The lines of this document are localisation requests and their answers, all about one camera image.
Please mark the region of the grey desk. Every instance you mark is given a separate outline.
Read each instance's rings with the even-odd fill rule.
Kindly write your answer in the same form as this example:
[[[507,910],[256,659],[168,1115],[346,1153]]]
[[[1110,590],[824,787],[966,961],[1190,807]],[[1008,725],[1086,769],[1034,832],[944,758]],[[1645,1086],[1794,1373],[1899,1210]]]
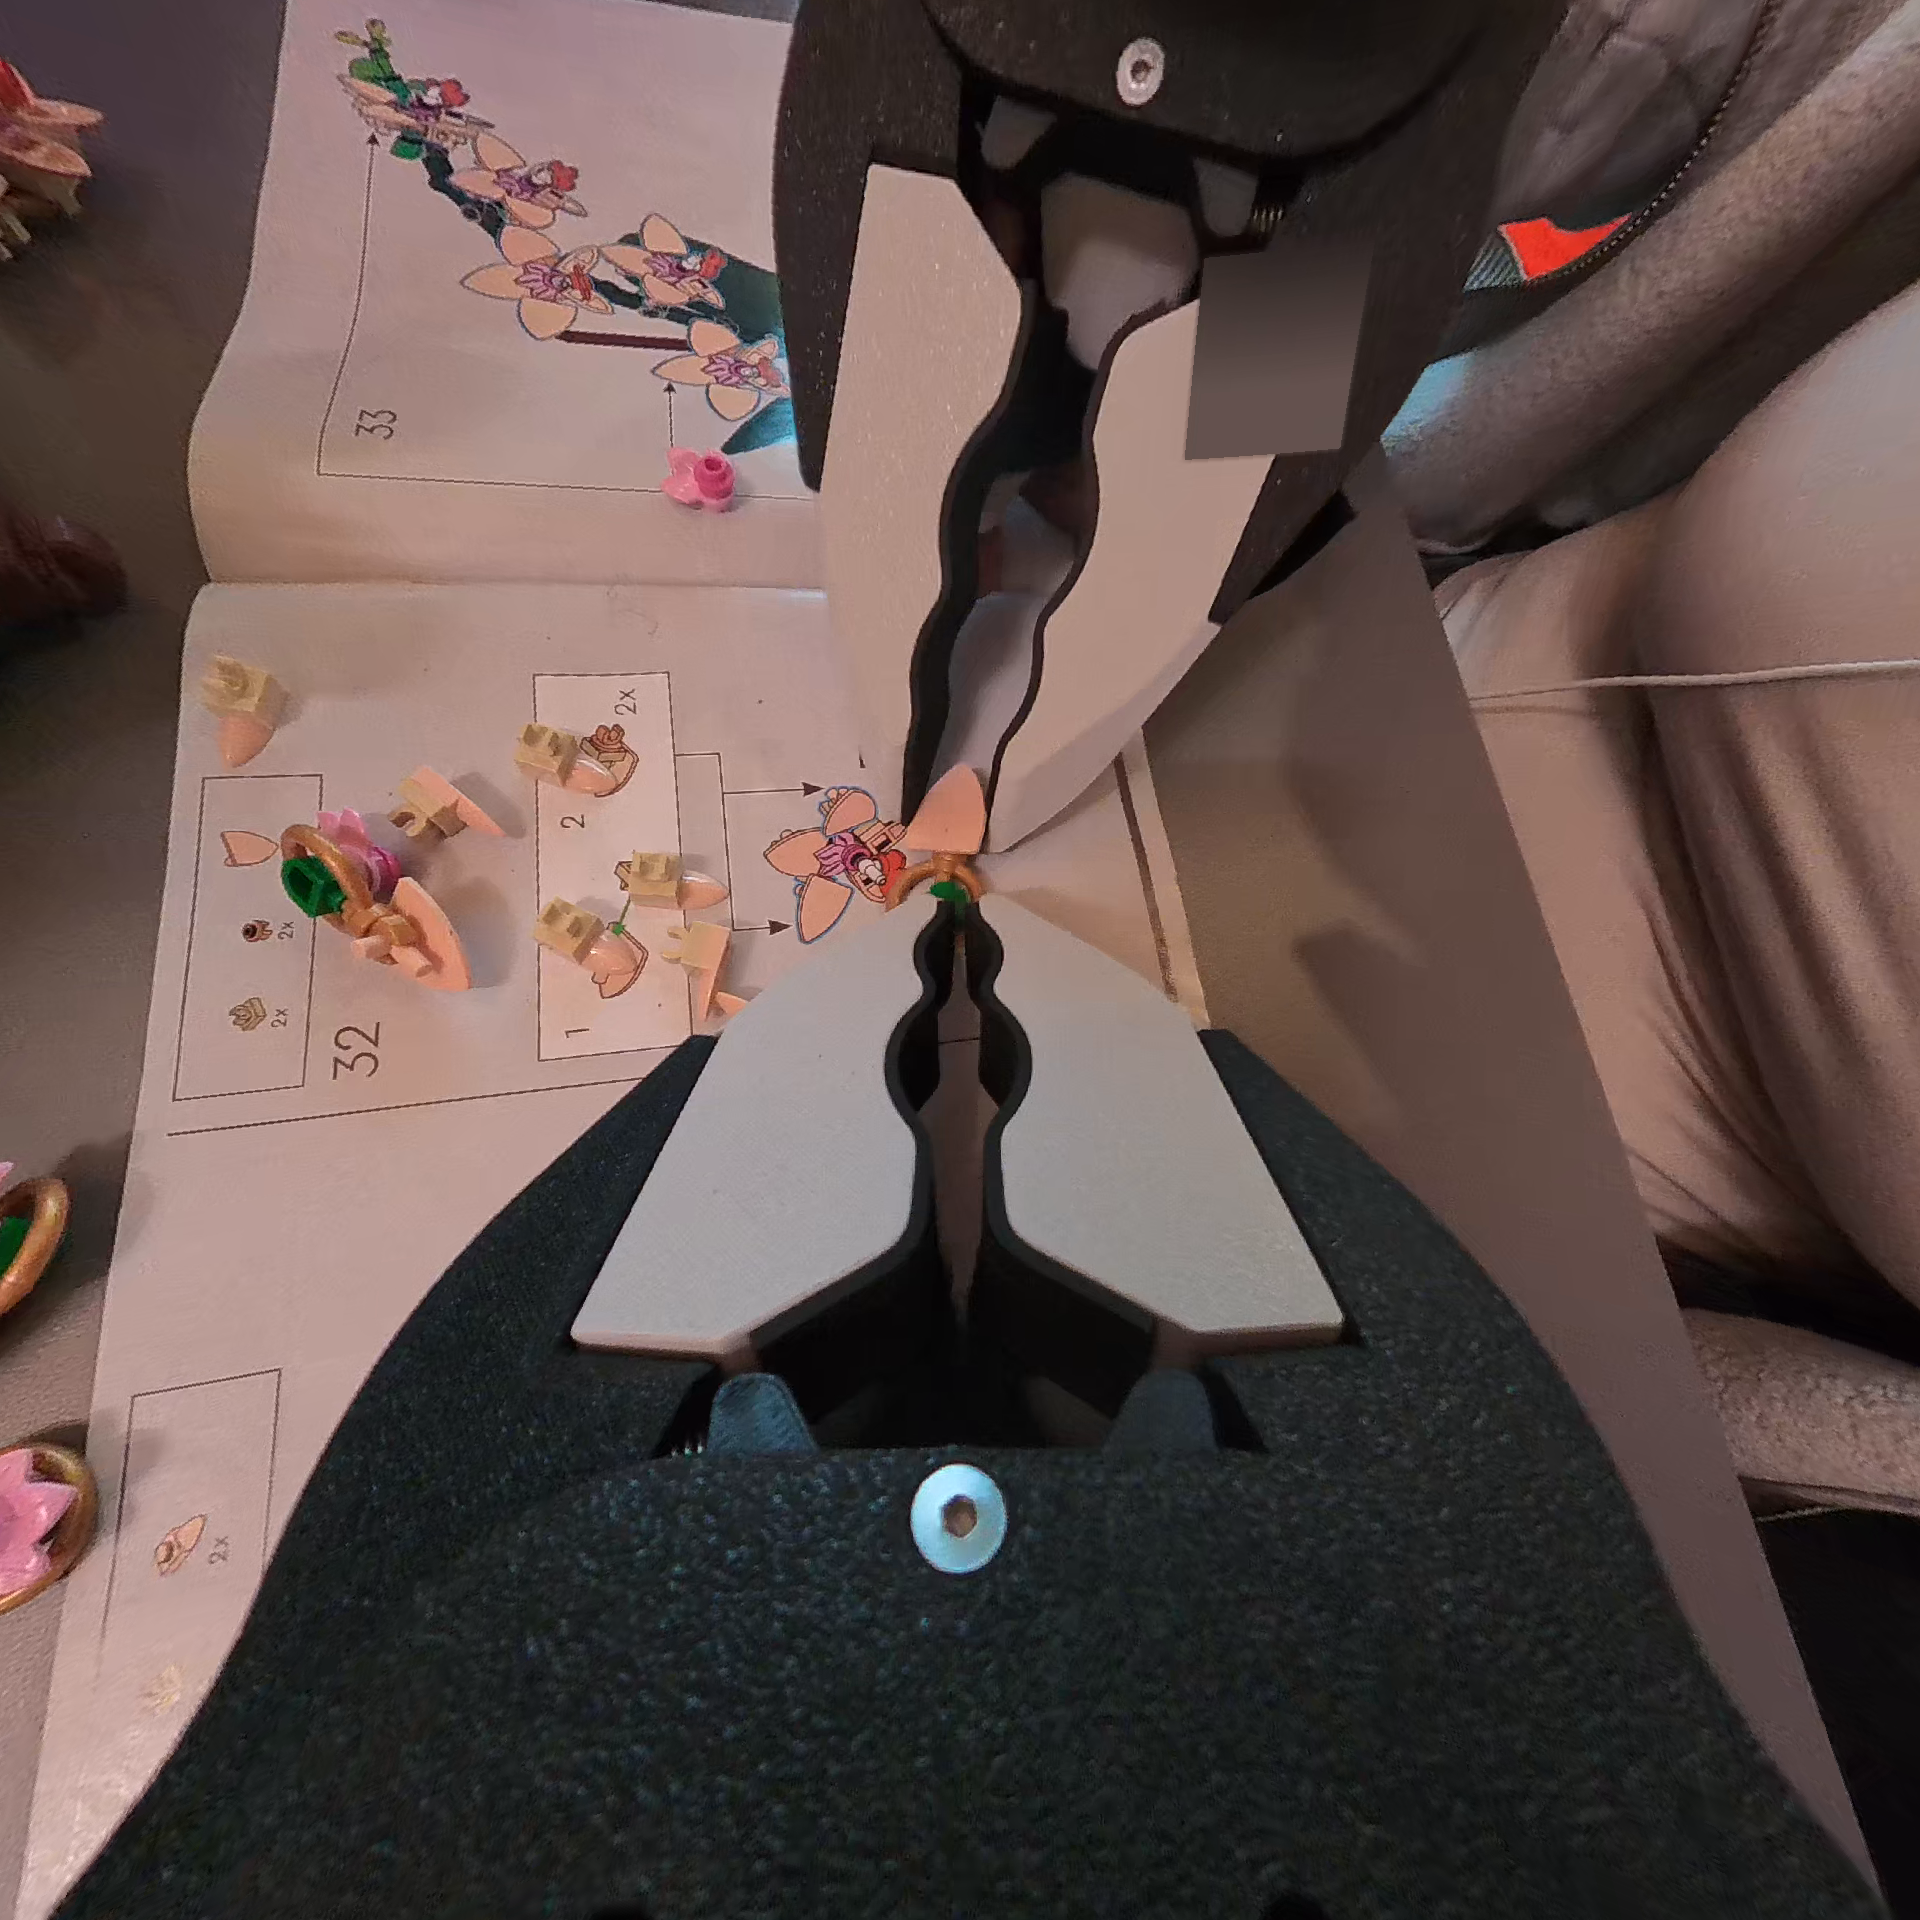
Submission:
[[[206,568],[185,437],[241,306],[278,3],[4,3],[4,56],[106,114],[74,224],[4,266],[4,494],[106,534],[130,605],[4,642],[4,1155],[67,1178],[75,1224],[4,1318],[4,1440],[85,1438],[154,990],[180,639]],[[1448,642],[1413,649],[1389,501],[1236,631],[1147,731],[1179,859],[1209,773],[1276,825],[1294,958],[1261,960],[1190,879],[1218,1016],[1448,1221],[1584,1394],[1723,1685],[1866,1861],[1594,1058]]]

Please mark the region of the brick building instruction booklet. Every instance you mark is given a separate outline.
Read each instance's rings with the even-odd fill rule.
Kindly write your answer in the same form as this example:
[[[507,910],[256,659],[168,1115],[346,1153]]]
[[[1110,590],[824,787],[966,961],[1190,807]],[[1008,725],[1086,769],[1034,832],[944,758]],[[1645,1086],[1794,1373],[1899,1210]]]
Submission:
[[[13,1915],[202,1705],[403,1318],[684,1040],[668,926],[756,994],[906,864],[818,590],[772,278],[789,26],[290,3],[248,295],[185,481],[209,571],[149,1042]],[[670,446],[732,512],[661,494]],[[290,704],[228,769],[213,655]],[[429,765],[496,817],[412,842]],[[677,853],[729,901],[628,906]]]

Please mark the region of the grey fleece jacket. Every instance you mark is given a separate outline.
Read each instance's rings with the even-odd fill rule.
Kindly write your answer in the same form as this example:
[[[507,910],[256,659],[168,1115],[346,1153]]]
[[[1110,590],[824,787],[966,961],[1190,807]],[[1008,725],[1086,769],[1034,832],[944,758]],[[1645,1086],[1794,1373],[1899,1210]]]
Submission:
[[[1386,431],[1428,568],[1637,506],[1916,282],[1917,3],[1576,1]]]

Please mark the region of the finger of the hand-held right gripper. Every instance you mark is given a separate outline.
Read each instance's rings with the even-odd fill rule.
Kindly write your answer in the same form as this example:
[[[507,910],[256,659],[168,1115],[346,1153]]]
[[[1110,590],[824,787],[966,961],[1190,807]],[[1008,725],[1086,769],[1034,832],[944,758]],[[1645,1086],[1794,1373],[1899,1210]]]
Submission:
[[[1005,409],[1025,289],[960,185],[873,165],[824,458],[833,635],[876,794],[920,809],[972,591],[982,446]]]
[[[1073,805],[1224,623],[1213,600],[1269,455],[1187,458],[1201,303],[1113,343],[1088,422],[1092,533],[1044,605],[1035,680],[994,761],[993,853]]]

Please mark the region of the grey fleece cloth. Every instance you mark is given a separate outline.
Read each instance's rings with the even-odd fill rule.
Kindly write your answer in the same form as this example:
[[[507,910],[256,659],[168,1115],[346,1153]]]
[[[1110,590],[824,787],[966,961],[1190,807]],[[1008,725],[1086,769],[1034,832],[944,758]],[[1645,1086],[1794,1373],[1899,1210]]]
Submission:
[[[1682,1309],[1749,1502],[1917,1518],[1917,1368],[1801,1328]]]

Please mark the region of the brown glossy figurine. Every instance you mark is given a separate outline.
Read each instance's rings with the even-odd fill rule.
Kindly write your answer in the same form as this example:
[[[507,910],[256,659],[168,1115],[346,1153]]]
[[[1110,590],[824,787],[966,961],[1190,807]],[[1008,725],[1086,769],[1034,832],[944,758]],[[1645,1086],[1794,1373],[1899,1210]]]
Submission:
[[[3,501],[3,631],[102,616],[129,600],[129,573],[91,528]]]

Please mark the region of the finished peach flower cluster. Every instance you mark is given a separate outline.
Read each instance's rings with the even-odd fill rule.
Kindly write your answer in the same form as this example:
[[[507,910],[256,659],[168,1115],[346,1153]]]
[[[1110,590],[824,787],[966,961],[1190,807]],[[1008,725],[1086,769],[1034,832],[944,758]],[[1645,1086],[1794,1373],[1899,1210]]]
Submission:
[[[38,224],[77,219],[80,189],[91,177],[83,136],[101,133],[106,114],[50,98],[3,61],[3,261],[25,248]]]

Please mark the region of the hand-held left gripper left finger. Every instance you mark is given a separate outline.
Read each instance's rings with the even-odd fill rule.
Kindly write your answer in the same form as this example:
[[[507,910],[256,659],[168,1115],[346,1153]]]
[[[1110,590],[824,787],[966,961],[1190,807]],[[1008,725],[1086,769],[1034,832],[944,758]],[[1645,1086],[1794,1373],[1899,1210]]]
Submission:
[[[957,918],[906,903],[728,1021],[571,1338],[748,1362],[804,1407],[912,1368],[949,1326],[922,1121]]]

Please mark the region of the peach petal brick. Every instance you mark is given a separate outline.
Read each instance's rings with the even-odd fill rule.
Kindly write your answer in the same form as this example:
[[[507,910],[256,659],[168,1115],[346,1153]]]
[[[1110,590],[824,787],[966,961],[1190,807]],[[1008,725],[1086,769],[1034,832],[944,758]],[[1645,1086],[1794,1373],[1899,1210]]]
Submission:
[[[988,799],[977,768],[955,763],[923,794],[904,825],[907,849],[931,857],[977,857],[988,837]]]

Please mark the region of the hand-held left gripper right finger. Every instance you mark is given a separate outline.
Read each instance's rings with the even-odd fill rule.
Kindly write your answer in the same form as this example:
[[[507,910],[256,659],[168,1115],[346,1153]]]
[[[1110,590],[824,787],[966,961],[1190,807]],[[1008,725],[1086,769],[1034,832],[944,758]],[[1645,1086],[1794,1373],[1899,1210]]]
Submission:
[[[966,911],[993,1096],[972,1336],[1116,1407],[1160,1365],[1344,1313],[1187,1009],[1021,905]]]

